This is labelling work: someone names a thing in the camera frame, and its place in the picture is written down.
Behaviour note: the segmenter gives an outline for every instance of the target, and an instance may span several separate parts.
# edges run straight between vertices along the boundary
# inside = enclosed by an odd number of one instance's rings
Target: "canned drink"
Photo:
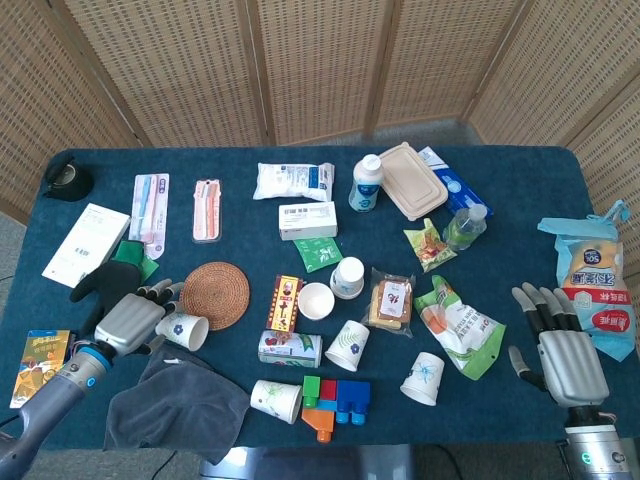
[[[260,336],[258,359],[261,362],[317,368],[321,358],[320,335],[265,330]]]

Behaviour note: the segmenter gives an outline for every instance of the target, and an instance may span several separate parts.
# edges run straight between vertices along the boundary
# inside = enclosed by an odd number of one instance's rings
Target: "white packet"
[[[254,200],[274,197],[307,197],[319,202],[330,202],[333,189],[334,167],[322,165],[270,165],[258,164],[258,185]]]

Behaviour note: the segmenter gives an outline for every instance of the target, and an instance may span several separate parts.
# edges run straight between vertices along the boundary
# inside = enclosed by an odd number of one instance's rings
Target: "plastic bottle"
[[[452,250],[465,250],[487,229],[486,216],[487,207],[477,203],[460,209],[442,232],[442,238]]]
[[[356,212],[368,212],[376,206],[378,190],[384,179],[382,162],[377,155],[365,155],[353,169],[353,187],[349,205]]]

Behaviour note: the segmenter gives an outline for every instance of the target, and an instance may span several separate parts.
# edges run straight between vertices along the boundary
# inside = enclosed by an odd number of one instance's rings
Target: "robotic arm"
[[[62,419],[102,380],[118,357],[148,354],[162,341],[144,341],[165,315],[162,304],[175,291],[171,280],[127,294],[98,324],[95,342],[80,348],[65,366],[20,408],[20,438],[0,431],[0,478],[18,480],[31,468],[40,445]]]
[[[613,425],[615,415],[600,412],[609,396],[598,354],[567,295],[557,288],[537,290],[525,283],[514,288],[538,345],[544,376],[534,373],[517,347],[509,347],[516,374],[569,410],[565,423],[572,463],[584,480],[632,480]]]

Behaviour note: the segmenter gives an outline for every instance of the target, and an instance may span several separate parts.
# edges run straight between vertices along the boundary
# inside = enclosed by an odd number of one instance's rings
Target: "printed label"
[[[380,313],[396,318],[402,317],[405,294],[406,290],[403,283],[385,283]]]
[[[624,310],[605,310],[593,316],[593,326],[609,332],[626,332],[631,326],[629,314]]]

